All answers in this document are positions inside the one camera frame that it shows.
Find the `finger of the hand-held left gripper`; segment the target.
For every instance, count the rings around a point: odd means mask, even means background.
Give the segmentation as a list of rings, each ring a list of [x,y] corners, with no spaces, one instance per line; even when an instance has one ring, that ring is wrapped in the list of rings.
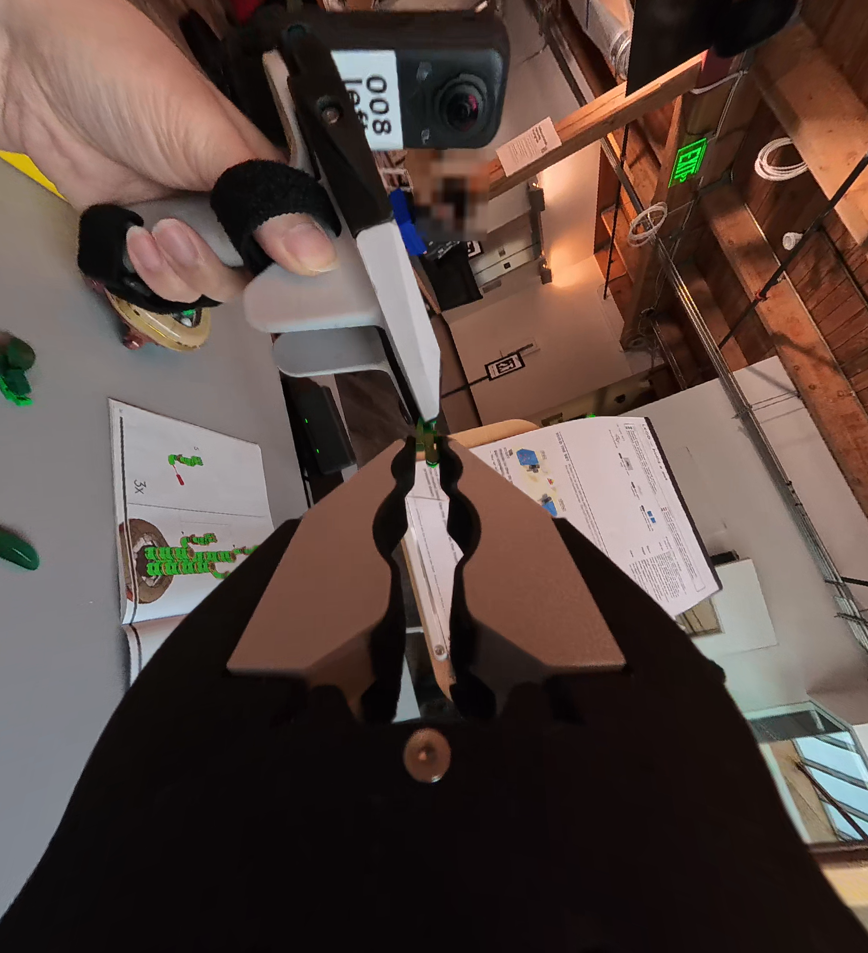
[[[356,246],[380,305],[395,363],[413,399],[412,417],[431,424],[440,413],[440,346],[401,231],[390,220],[362,230]]]

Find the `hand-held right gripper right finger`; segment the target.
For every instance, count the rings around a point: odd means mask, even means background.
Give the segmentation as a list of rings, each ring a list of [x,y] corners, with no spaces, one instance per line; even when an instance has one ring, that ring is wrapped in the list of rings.
[[[559,521],[451,437],[438,449],[447,530],[462,554],[449,616],[460,715],[490,720],[522,685],[622,671]]]

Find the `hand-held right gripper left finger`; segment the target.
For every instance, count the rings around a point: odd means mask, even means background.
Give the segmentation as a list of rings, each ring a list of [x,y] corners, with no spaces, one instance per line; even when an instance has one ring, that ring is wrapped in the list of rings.
[[[334,686],[361,720],[393,721],[406,639],[394,556],[415,475],[409,436],[301,518],[228,661],[231,673]]]

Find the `lego instruction booklet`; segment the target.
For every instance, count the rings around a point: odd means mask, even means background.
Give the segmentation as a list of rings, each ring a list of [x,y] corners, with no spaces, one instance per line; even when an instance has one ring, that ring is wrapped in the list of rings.
[[[108,408],[119,612],[133,683],[273,522],[259,446],[115,399]]]

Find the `round brown lego pot base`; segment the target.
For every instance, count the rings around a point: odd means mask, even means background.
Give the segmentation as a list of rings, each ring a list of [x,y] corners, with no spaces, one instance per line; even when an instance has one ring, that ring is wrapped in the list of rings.
[[[148,312],[113,295],[95,279],[84,277],[83,281],[103,297],[118,316],[121,342],[129,350],[153,344],[169,351],[189,353],[202,348],[209,339],[212,330],[210,308],[199,307],[171,314]]]

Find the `person's left hand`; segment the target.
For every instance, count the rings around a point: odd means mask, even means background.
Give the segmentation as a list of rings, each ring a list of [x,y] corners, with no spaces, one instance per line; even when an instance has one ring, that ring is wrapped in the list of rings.
[[[79,209],[211,192],[227,170],[284,161],[174,41],[129,2],[0,2],[0,150]]]

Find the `instruction sheet on wooden board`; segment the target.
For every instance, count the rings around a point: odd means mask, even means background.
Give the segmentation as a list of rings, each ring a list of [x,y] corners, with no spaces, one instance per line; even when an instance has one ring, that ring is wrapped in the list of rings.
[[[704,658],[675,621],[721,584],[647,418],[586,417],[464,448],[559,521],[610,631],[614,620],[657,637],[649,661],[678,688],[692,681],[693,697],[724,692],[721,666]],[[435,663],[449,671],[451,697],[449,616],[462,554],[447,530],[439,465],[416,464],[405,508],[408,564]],[[621,651],[626,667],[632,656]]]

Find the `paper notice on beam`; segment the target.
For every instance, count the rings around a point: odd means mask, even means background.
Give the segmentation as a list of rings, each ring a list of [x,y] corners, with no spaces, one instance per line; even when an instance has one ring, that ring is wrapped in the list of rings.
[[[510,177],[546,157],[560,145],[561,140],[552,118],[545,117],[524,133],[499,146],[497,159],[504,175]]]

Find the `yellow plastic bin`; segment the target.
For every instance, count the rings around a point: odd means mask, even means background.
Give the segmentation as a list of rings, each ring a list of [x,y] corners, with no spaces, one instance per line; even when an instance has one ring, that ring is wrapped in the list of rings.
[[[35,162],[26,154],[0,149],[0,159],[32,179],[35,183],[40,185],[51,194],[64,201],[67,201],[66,197],[64,197],[59,191],[59,188],[50,180],[47,175],[39,170],[39,168],[35,165]]]

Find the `green exit sign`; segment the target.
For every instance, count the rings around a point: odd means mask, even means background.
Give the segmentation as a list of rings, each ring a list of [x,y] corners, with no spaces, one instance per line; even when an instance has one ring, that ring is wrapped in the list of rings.
[[[678,148],[668,181],[669,189],[689,182],[702,172],[709,143],[709,136],[703,136]]]

